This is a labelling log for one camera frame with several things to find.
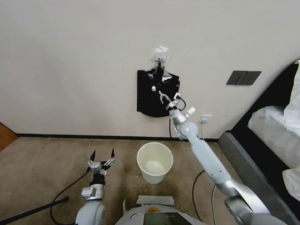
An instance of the white tape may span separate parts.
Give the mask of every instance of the white tape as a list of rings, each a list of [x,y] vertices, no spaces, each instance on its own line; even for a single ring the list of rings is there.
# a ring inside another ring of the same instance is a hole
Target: white tape
[[[169,49],[161,44],[152,50],[150,60],[153,62],[159,58],[162,58],[164,61],[169,59]]]

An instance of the black plastic bag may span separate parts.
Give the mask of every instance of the black plastic bag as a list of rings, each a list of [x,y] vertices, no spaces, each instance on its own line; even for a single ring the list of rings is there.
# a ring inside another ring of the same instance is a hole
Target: black plastic bag
[[[168,73],[158,64],[150,70],[137,71],[137,111],[150,117],[169,116],[166,104],[160,100],[158,91],[173,99],[179,90],[179,77]]]

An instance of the white bucket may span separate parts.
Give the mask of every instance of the white bucket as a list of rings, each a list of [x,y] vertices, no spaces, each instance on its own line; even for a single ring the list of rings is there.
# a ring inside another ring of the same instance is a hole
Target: white bucket
[[[173,155],[170,149],[159,142],[144,144],[137,153],[137,164],[144,179],[150,184],[163,180],[173,165]]]

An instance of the baseboard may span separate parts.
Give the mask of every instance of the baseboard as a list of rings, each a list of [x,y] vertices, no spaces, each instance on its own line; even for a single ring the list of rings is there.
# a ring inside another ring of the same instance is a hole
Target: baseboard
[[[32,138],[84,138],[84,139],[117,139],[117,140],[143,140],[143,141],[181,141],[176,137],[136,137],[136,136],[103,136],[103,135],[69,135],[69,134],[26,134],[17,133],[19,137]],[[206,142],[218,142],[216,138],[206,138]]]

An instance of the floor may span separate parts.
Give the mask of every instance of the floor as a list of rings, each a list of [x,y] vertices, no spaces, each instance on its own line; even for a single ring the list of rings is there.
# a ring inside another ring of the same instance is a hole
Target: floor
[[[149,141],[63,139],[20,137],[0,152],[0,220],[50,203],[67,185],[86,171],[86,161],[96,150],[96,160],[110,158],[114,148],[116,163],[108,170],[105,185],[104,224],[115,224],[126,208],[136,206],[138,195],[173,196],[174,207],[197,218],[192,202],[195,177],[203,169],[190,150],[188,142],[160,141],[173,153],[174,163],[164,180],[156,185],[144,181],[136,162],[139,148]],[[217,143],[209,143],[231,176],[241,181]],[[91,177],[69,188],[62,197],[70,200],[53,208],[60,223],[75,221],[78,210],[85,204],[81,189],[88,187]],[[211,194],[213,182],[203,173],[195,185],[195,204],[199,216],[213,224]],[[236,224],[224,205],[226,197],[216,189],[214,205],[218,225]],[[44,210],[11,224],[53,224],[49,210]]]

